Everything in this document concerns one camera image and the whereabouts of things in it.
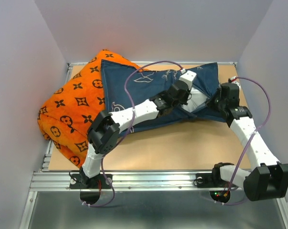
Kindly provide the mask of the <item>white pillow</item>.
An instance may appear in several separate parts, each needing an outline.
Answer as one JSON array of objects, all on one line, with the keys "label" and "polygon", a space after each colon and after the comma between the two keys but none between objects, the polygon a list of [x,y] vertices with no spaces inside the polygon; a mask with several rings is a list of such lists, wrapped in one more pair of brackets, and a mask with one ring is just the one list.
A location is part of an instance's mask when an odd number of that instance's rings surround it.
[{"label": "white pillow", "polygon": [[192,87],[190,99],[187,101],[186,105],[182,105],[181,107],[187,112],[194,112],[201,104],[205,103],[208,99],[204,93],[199,91],[198,89]]}]

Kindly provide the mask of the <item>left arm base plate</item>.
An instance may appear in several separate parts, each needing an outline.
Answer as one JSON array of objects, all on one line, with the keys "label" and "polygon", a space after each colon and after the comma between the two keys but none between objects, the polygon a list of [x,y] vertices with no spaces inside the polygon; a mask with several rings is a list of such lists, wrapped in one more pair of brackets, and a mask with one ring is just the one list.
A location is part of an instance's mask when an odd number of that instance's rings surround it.
[{"label": "left arm base plate", "polygon": [[84,181],[79,173],[71,174],[70,189],[110,189],[109,181],[112,181],[113,175],[106,174],[108,181],[102,174],[95,176],[94,178]]}]

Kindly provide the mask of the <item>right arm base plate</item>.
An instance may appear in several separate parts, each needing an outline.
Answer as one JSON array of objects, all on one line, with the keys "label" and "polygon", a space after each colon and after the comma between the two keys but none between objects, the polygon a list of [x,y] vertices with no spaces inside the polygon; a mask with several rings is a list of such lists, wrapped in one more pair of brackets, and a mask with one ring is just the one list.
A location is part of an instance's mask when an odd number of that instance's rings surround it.
[{"label": "right arm base plate", "polygon": [[192,183],[197,188],[228,188],[230,176],[222,176],[212,172],[196,173]]}]

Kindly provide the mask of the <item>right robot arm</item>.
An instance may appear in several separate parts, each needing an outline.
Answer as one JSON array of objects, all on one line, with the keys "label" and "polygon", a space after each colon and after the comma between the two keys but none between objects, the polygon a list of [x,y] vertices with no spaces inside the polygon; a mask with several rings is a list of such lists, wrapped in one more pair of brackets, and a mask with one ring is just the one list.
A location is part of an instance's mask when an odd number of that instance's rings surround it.
[{"label": "right robot arm", "polygon": [[288,189],[288,164],[282,164],[269,150],[249,109],[239,104],[239,83],[229,80],[221,84],[207,106],[218,111],[243,146],[236,165],[218,163],[211,173],[216,186],[227,183],[216,201],[227,202],[232,186],[242,188],[250,201],[283,198]]}]

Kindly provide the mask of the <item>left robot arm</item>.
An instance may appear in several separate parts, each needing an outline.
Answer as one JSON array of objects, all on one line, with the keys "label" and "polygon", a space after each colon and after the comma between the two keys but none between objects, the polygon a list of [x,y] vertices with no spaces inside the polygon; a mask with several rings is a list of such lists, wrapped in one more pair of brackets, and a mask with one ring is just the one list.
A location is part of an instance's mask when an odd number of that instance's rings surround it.
[{"label": "left robot arm", "polygon": [[117,112],[100,112],[88,129],[88,151],[79,173],[81,183],[92,188],[97,184],[102,158],[117,145],[121,132],[132,126],[170,114],[179,105],[187,104],[192,82],[178,80],[166,91],[144,102]]}]

